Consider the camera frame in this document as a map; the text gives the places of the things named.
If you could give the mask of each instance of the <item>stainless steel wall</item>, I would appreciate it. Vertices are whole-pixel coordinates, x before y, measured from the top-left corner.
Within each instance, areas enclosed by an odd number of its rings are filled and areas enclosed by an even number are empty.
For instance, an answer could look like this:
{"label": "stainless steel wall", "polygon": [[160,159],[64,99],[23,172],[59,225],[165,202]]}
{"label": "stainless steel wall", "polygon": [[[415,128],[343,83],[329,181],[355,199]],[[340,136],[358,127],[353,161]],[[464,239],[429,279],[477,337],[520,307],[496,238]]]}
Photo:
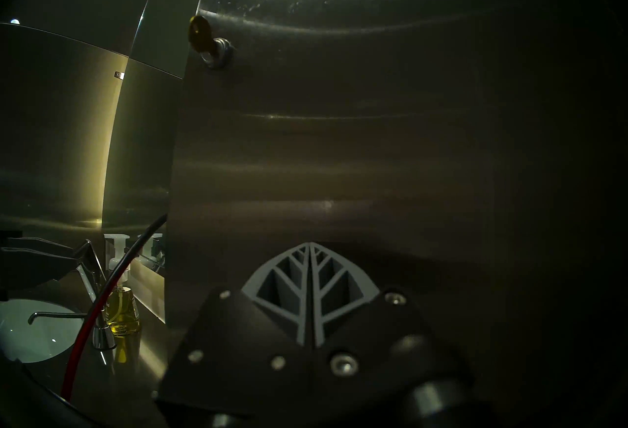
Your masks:
{"label": "stainless steel wall", "polygon": [[508,425],[612,370],[601,360],[626,346],[607,327],[627,310],[626,45],[604,0],[201,0],[200,11],[237,50],[225,71],[188,58],[169,327],[183,332],[217,283],[241,287],[315,240],[378,285],[412,287]]}
{"label": "stainless steel wall", "polygon": [[129,59],[107,162],[104,233],[135,239],[168,211],[181,89],[179,77]]}
{"label": "stainless steel wall", "polygon": [[109,142],[127,57],[0,24],[0,230],[102,240]]}

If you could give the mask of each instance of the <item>bathroom counter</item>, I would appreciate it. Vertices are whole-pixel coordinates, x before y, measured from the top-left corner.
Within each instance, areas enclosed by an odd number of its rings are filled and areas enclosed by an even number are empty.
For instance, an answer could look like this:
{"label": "bathroom counter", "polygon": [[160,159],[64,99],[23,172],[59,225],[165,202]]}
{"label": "bathroom counter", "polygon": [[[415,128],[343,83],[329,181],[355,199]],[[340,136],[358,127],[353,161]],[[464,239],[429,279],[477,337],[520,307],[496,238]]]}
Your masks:
{"label": "bathroom counter", "polygon": [[[87,312],[89,298],[78,273],[60,281],[49,281],[36,288],[13,291],[10,298],[53,302]],[[166,326],[139,301],[141,330],[117,337],[118,346],[97,351],[88,341],[78,366],[71,403],[81,412],[107,426],[166,427],[166,422],[151,399],[168,360],[171,342]],[[70,350],[37,363],[25,364],[41,384],[60,393]]]}

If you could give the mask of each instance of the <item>sink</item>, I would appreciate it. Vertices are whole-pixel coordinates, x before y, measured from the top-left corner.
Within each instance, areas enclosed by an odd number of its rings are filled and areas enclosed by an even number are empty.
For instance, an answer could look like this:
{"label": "sink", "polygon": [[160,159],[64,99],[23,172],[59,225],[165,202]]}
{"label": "sink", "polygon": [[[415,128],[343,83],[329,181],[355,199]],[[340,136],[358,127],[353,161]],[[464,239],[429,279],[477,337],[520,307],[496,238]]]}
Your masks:
{"label": "sink", "polygon": [[10,360],[40,362],[59,355],[74,344],[82,319],[40,317],[29,325],[28,317],[36,311],[75,313],[45,301],[12,299],[0,302],[0,349]]}

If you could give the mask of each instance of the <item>faucet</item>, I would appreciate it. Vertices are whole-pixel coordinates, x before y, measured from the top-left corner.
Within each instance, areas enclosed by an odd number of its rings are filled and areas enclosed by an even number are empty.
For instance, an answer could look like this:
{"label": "faucet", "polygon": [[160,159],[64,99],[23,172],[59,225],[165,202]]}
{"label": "faucet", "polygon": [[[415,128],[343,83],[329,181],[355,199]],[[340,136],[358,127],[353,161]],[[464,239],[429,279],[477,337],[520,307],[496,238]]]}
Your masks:
{"label": "faucet", "polygon": [[[101,263],[93,249],[92,242],[89,239],[85,243],[72,252],[72,257],[78,261],[76,271],[81,276],[83,286],[89,295],[92,303],[96,300],[96,292],[100,290],[105,283],[105,274],[102,271]],[[92,331],[92,344],[98,350],[109,350],[116,346],[116,340],[111,332],[111,327],[107,324],[104,316],[103,308],[98,315]],[[55,313],[50,311],[36,311],[28,317],[28,324],[41,317],[49,318],[86,318],[86,314],[81,313]]]}

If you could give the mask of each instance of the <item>wire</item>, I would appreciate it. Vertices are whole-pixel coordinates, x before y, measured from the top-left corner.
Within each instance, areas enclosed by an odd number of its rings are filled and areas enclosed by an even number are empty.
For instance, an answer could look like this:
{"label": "wire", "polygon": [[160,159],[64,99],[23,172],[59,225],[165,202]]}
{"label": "wire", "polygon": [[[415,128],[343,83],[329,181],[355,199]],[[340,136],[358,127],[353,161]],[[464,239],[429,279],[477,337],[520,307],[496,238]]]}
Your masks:
{"label": "wire", "polygon": [[68,365],[65,368],[64,383],[61,387],[61,397],[64,398],[66,401],[70,401],[70,398],[72,398],[72,387],[74,386],[74,378],[77,374],[77,368],[79,366],[81,354],[83,353],[85,343],[87,342],[87,338],[89,337],[90,332],[92,331],[92,328],[96,323],[98,315],[105,307],[107,298],[109,298],[109,295],[118,283],[120,276],[126,270],[126,268],[129,267],[131,261],[135,259],[135,257],[144,247],[144,244],[148,241],[148,239],[162,225],[166,223],[167,219],[168,214],[162,215],[153,223],[151,223],[150,226],[144,231],[144,233],[139,236],[137,241],[135,241],[135,243],[130,247],[126,254],[124,254],[116,268],[113,270],[111,276],[109,276],[109,279],[105,283],[105,286],[102,287],[101,292],[96,297],[96,300],[92,303],[92,307],[89,309],[89,312],[87,312],[87,318],[85,319],[83,325],[78,331],[77,338],[74,341],[74,346],[72,346],[72,352],[70,352]]}

